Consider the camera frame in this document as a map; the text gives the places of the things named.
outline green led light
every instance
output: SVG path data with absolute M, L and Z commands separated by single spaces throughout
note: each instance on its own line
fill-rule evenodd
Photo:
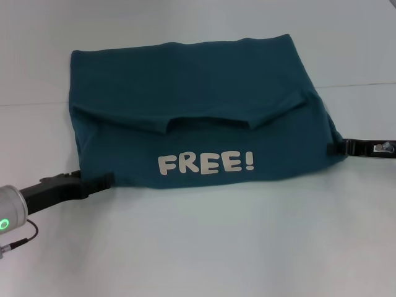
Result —
M 10 221 L 7 220 L 6 218 L 3 218 L 3 219 L 0 221 L 0 230 L 6 229 L 6 228 L 8 227 L 8 225 L 10 225 Z

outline white surface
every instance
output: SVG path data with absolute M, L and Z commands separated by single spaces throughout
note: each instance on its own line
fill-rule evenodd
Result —
M 0 184 L 78 169 L 72 50 L 290 33 L 315 86 L 373 84 L 396 82 L 395 28 L 388 0 L 0 0 Z M 396 139 L 396 85 L 318 91 L 344 137 Z M 0 260 L 0 296 L 394 297 L 395 179 L 394 161 L 349 158 L 277 183 L 66 202 Z
M 0 105 L 66 102 L 73 50 L 289 33 L 316 87 L 396 82 L 389 0 L 1 0 Z
M 396 139 L 396 85 L 319 93 L 345 137 Z M 0 127 L 2 184 L 78 168 L 65 103 L 3 106 Z M 393 297 L 395 178 L 394 161 L 349 158 L 277 183 L 59 204 L 32 215 L 39 237 L 0 261 L 1 296 Z

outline folded t-shirt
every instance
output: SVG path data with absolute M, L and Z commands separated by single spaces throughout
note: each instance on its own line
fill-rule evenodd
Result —
M 289 35 L 74 51 L 69 111 L 83 179 L 208 186 L 342 161 L 341 139 Z

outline t-shirt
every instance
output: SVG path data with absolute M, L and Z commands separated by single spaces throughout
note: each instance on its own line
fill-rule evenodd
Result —
M 289 35 L 74 51 L 69 111 L 83 179 L 209 186 L 292 178 L 344 159 Z

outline cable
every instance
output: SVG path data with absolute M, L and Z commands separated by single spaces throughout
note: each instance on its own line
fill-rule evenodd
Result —
M 30 224 L 32 224 L 33 227 L 35 227 L 35 234 L 31 237 L 31 238 L 24 238 L 18 241 L 15 241 L 13 243 L 7 244 L 5 246 L 0 246 L 0 259 L 2 258 L 2 255 L 5 252 L 9 252 L 12 251 L 13 249 L 16 249 L 19 246 L 23 246 L 25 243 L 28 243 L 29 241 L 33 240 L 36 238 L 37 234 L 38 234 L 38 227 L 37 225 L 32 222 L 31 220 L 27 220 L 27 222 L 29 222 Z

